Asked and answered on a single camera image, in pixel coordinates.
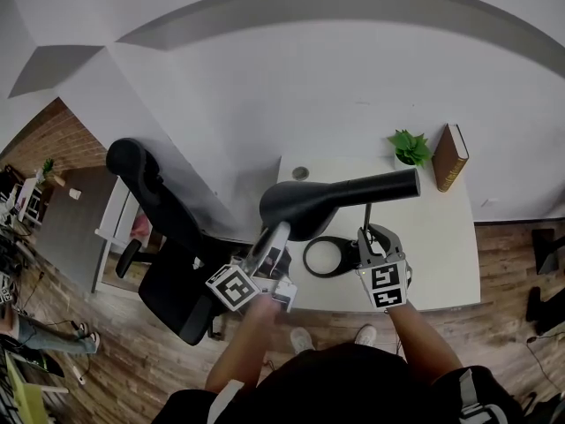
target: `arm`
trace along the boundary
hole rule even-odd
[[[242,391],[257,386],[263,359],[281,306],[270,295],[260,295],[252,304],[239,325],[230,345],[208,374],[206,391],[219,393],[230,380],[245,383]]]
[[[11,327],[14,324],[14,310],[10,303],[3,304],[3,308],[0,311],[0,333],[10,335]]]
[[[403,343],[408,366],[418,380],[432,384],[441,376],[463,367],[449,344],[411,303],[390,307],[388,314]]]

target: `potted plant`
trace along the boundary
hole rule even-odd
[[[424,166],[424,162],[432,158],[432,151],[426,145],[424,134],[415,137],[408,131],[396,131],[388,138],[395,147],[395,169],[406,170]]]
[[[53,170],[54,163],[55,162],[51,158],[45,161],[43,168],[38,170],[35,174],[35,177],[37,178],[37,184],[41,184],[45,180],[45,177],[51,172],[51,170]]]

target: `hand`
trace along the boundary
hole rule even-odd
[[[251,305],[245,313],[250,318],[275,318],[281,312],[281,304],[274,301],[271,294],[261,293],[251,300]]]

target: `chair armrest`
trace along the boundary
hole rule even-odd
[[[132,240],[125,248],[116,265],[116,274],[119,278],[123,278],[125,276],[125,273],[134,261],[135,255],[140,249],[141,242],[139,242],[137,239]]]
[[[194,308],[186,319],[185,325],[178,332],[180,338],[189,345],[197,345],[206,334],[217,313],[217,305],[207,295],[200,295]]]

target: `green plant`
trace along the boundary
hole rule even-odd
[[[408,131],[396,131],[388,141],[395,147],[398,159],[408,165],[423,166],[425,161],[432,158],[432,151],[426,145],[427,139],[423,133],[414,137]]]
[[[47,176],[51,170],[53,170],[53,164],[55,162],[53,159],[49,158],[43,164],[43,176]]]

